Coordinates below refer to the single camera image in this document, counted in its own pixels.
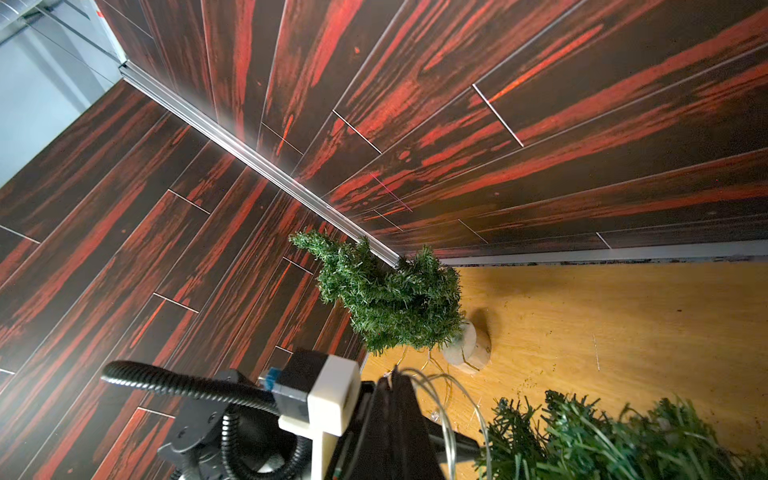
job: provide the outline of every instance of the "wood-grain wall panel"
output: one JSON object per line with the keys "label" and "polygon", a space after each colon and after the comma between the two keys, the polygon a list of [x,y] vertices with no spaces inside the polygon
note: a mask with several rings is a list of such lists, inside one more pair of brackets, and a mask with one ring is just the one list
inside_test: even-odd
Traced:
{"label": "wood-grain wall panel", "polygon": [[289,325],[300,306],[305,305],[302,295],[308,286],[312,286],[312,282],[311,273],[283,260],[259,303],[238,332],[219,370],[237,369],[255,381],[280,341],[280,333]]}
{"label": "wood-grain wall panel", "polygon": [[0,225],[44,240],[165,112],[119,81],[0,189]]}
{"label": "wood-grain wall panel", "polygon": [[141,0],[150,33],[168,69],[171,87],[210,118],[216,118],[199,0]]}
{"label": "wood-grain wall panel", "polygon": [[284,0],[203,0],[219,124],[255,147]]}
{"label": "wood-grain wall panel", "polygon": [[575,3],[408,0],[336,111],[383,151]]}
{"label": "wood-grain wall panel", "polygon": [[166,115],[0,288],[0,368],[24,364],[204,144]]}
{"label": "wood-grain wall panel", "polygon": [[0,228],[0,286],[32,255],[38,244]]}
{"label": "wood-grain wall panel", "polygon": [[719,218],[700,222],[616,230],[601,232],[600,235],[612,248],[764,240],[768,238],[768,215]]}
{"label": "wood-grain wall panel", "polygon": [[174,419],[137,409],[92,480],[168,478],[171,463],[157,457]]}
{"label": "wood-grain wall panel", "polygon": [[516,255],[520,253],[567,252],[572,250],[603,250],[608,247],[596,233],[563,237],[534,238],[510,242],[489,243],[470,247],[435,249],[440,258],[483,257],[486,255]]}
{"label": "wood-grain wall panel", "polygon": [[331,355],[343,356],[352,340],[351,318],[352,314],[344,308],[342,301],[337,300],[333,304],[326,324],[317,336],[313,349]]}
{"label": "wood-grain wall panel", "polygon": [[767,22],[762,0],[591,1],[478,87],[533,143],[761,45]]}
{"label": "wood-grain wall panel", "polygon": [[379,212],[409,230],[764,148],[766,58],[768,45]]}
{"label": "wood-grain wall panel", "polygon": [[104,14],[125,56],[160,83],[172,87],[173,83],[170,81],[163,55],[148,31],[141,30],[104,0],[96,0],[96,5]]}
{"label": "wood-grain wall panel", "polygon": [[262,154],[275,167],[284,172],[292,172],[301,161],[303,154],[263,124],[259,133],[256,152]]}
{"label": "wood-grain wall panel", "polygon": [[320,299],[317,281],[312,277],[303,292],[299,308],[284,324],[277,344],[291,352],[296,352],[298,349],[311,350],[323,331],[332,309],[332,303],[323,303]]}
{"label": "wood-grain wall panel", "polygon": [[16,371],[0,396],[4,475],[22,473],[206,218],[167,192]]}
{"label": "wood-grain wall panel", "polygon": [[218,144],[208,141],[170,189],[212,212],[244,169],[243,162]]}
{"label": "wood-grain wall panel", "polygon": [[264,124],[305,152],[402,0],[289,0]]}
{"label": "wood-grain wall panel", "polygon": [[200,310],[267,214],[278,188],[255,170],[240,174],[157,292]]}
{"label": "wood-grain wall panel", "polygon": [[293,178],[322,197],[378,156],[378,150],[332,113],[293,171]]}
{"label": "wood-grain wall panel", "polygon": [[[273,272],[284,261],[288,236],[310,213],[288,194],[277,194],[165,368],[197,376],[216,372],[235,335],[270,285]],[[142,405],[172,415],[178,401],[148,396]]]}
{"label": "wood-grain wall panel", "polygon": [[[104,362],[120,359],[163,365],[194,317],[194,312],[153,295]],[[95,375],[22,478],[91,478],[144,394]]]}
{"label": "wood-grain wall panel", "polygon": [[147,23],[146,17],[144,17],[144,10],[142,10],[139,0],[104,0],[104,3],[109,4],[125,18],[133,22],[134,25],[143,30],[144,33],[151,35],[149,24]]}
{"label": "wood-grain wall panel", "polygon": [[[360,205],[381,207],[392,201],[392,195],[404,197],[519,148],[513,135],[470,88],[340,184],[327,201],[342,213]],[[334,160],[350,163],[349,158]],[[330,163],[328,167],[342,170]]]}
{"label": "wood-grain wall panel", "polygon": [[436,249],[483,245],[487,241],[460,221],[428,225],[413,230],[378,233],[376,237],[397,253],[420,250],[422,245]]}
{"label": "wood-grain wall panel", "polygon": [[766,213],[768,148],[464,222],[496,243]]}

